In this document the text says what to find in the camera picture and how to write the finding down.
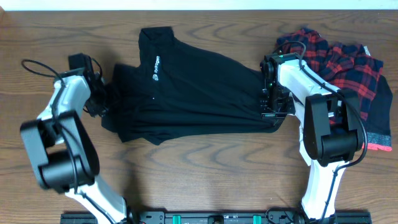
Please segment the black polo shirt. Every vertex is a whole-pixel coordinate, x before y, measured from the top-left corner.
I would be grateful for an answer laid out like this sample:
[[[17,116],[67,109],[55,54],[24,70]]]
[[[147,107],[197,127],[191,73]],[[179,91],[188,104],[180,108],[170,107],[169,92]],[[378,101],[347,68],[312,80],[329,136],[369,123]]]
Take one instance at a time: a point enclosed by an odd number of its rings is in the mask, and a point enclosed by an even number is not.
[[[191,135],[273,133],[282,119],[262,118],[264,77],[224,55],[179,41],[170,27],[143,28],[140,65],[117,64],[116,98],[101,120],[122,142],[158,145]]]

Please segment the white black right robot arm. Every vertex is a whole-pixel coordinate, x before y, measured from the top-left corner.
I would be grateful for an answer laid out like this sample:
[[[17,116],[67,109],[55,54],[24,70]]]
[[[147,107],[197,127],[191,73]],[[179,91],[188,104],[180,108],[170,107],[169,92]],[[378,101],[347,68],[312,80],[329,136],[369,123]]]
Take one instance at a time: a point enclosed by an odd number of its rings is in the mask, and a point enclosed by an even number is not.
[[[278,122],[295,116],[300,121],[300,153],[310,167],[293,223],[363,222],[358,215],[339,215],[335,210],[341,176],[366,138],[356,92],[329,84],[297,53],[266,55],[260,68],[262,119]]]

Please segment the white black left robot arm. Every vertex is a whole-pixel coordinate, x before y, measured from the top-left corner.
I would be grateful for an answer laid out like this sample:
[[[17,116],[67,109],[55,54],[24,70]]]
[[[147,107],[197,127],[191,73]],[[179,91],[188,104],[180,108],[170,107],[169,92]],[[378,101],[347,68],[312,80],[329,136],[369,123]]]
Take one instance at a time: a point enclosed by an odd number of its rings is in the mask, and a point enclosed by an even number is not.
[[[126,201],[100,176],[98,155],[80,120],[91,74],[87,68],[60,74],[48,105],[37,119],[22,123],[20,134],[43,189],[76,200],[98,223],[127,223]]]

